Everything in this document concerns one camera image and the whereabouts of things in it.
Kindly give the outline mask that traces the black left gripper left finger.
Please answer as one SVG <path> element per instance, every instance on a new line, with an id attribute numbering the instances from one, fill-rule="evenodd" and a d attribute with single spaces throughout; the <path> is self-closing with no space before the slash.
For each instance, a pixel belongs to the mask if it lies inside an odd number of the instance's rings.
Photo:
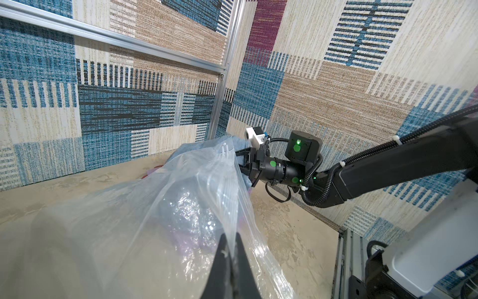
<path id="1" fill-rule="evenodd" d="M 222 234 L 204 291 L 200 298 L 232 299 L 234 297 L 232 279 L 233 269 L 230 248 L 226 235 Z"/>

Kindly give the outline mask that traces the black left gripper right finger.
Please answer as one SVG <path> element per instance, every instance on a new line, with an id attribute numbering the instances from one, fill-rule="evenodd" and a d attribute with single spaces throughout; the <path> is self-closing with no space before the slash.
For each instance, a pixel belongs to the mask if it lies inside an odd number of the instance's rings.
<path id="1" fill-rule="evenodd" d="M 243 241 L 237 232 L 233 259 L 234 299 L 261 299 Z"/>

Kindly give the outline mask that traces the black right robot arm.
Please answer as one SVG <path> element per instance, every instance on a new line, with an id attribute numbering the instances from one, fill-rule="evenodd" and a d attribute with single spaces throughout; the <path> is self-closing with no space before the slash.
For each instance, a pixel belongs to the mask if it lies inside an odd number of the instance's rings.
<path id="1" fill-rule="evenodd" d="M 317 208 L 329 208 L 365 193 L 434 174 L 463 170 L 443 205 L 402 238 L 389 244 L 360 241 L 351 232 L 339 240 L 336 299 L 440 299 L 439 281 L 466 276 L 478 261 L 478 120 L 476 105 L 431 122 L 320 171 L 322 140 L 293 131 L 285 159 L 272 157 L 274 139 L 248 128 L 251 147 L 238 150 L 240 170 L 252 184 L 282 184 Z"/>

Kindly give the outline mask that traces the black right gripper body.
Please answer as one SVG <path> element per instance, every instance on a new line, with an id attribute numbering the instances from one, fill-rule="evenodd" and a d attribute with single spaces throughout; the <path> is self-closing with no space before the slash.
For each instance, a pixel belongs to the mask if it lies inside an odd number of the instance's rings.
<path id="1" fill-rule="evenodd" d="M 299 186 L 304 178 L 304 166 L 292 161 L 266 156 L 264 149 L 250 148 L 248 178 L 255 187 L 257 182 L 272 182 L 291 187 Z"/>

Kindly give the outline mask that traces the clear plastic vacuum bag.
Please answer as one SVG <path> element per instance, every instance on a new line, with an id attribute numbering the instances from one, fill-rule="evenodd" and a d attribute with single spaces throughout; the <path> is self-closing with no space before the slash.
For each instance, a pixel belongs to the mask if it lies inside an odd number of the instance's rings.
<path id="1" fill-rule="evenodd" d="M 4 225 L 1 297 L 200 299 L 220 236 L 233 260 L 238 232 L 261 298 L 296 298 L 257 228 L 229 142 Z"/>

